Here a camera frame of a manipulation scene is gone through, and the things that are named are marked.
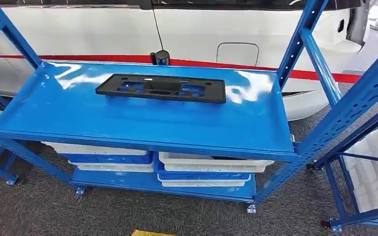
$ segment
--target gray carpet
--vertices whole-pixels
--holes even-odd
[[[378,39],[378,34],[371,37]],[[368,67],[354,65],[350,70]],[[341,85],[343,92],[349,87]],[[345,133],[377,111],[378,104]],[[328,108],[291,122],[291,132],[302,140],[327,112]],[[37,143],[29,147],[71,171],[51,147]],[[278,167],[271,165],[264,174],[256,175],[257,184],[263,184]],[[23,182],[9,187],[0,179],[0,235],[129,235],[135,229],[178,235],[316,235],[330,233],[319,225],[320,220],[338,216],[325,172],[302,170],[261,204],[257,214],[247,214],[245,204],[137,191],[94,188],[84,196],[76,196],[73,188],[22,160],[13,169]],[[339,177],[337,165],[334,170]],[[349,208],[341,181],[339,188]],[[378,226],[353,225],[343,230],[348,234],[378,235]]]

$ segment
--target black plastic bracket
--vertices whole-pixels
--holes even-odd
[[[224,80],[114,74],[96,88],[97,94],[164,100],[225,103]]]

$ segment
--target white car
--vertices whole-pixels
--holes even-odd
[[[329,0],[314,37],[341,73],[367,37],[367,4]],[[306,0],[0,0],[43,59],[150,62],[165,49],[174,63],[277,68]],[[306,54],[295,70],[313,71]],[[32,68],[0,32],[0,94],[14,95]],[[289,120],[328,104],[319,81],[296,72],[283,89]]]

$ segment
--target car window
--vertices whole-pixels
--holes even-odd
[[[25,5],[135,5],[139,0],[0,0],[0,4]]]
[[[306,0],[152,0],[155,7],[204,8],[204,9],[303,9]],[[338,10],[360,6],[360,0],[329,0],[326,10]]]

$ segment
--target shelf caster wheel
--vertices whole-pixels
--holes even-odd
[[[251,213],[251,214],[257,213],[257,205],[256,204],[250,204],[247,207],[247,213]]]
[[[306,165],[306,168],[308,171],[314,171],[315,170],[315,167],[314,167],[314,164],[313,163],[309,163]]]
[[[331,229],[332,232],[340,233],[343,230],[341,229],[341,226],[336,225],[336,226],[331,226],[331,223],[327,220],[321,220],[321,226],[324,227],[325,229]]]
[[[76,195],[82,196],[83,194],[85,194],[85,189],[86,189],[86,187],[77,187],[76,188]]]
[[[7,180],[5,183],[9,186],[21,185],[19,178],[17,178],[16,180]]]
[[[9,186],[14,186],[15,185],[15,181],[13,181],[13,180],[7,180],[6,184],[9,185]]]

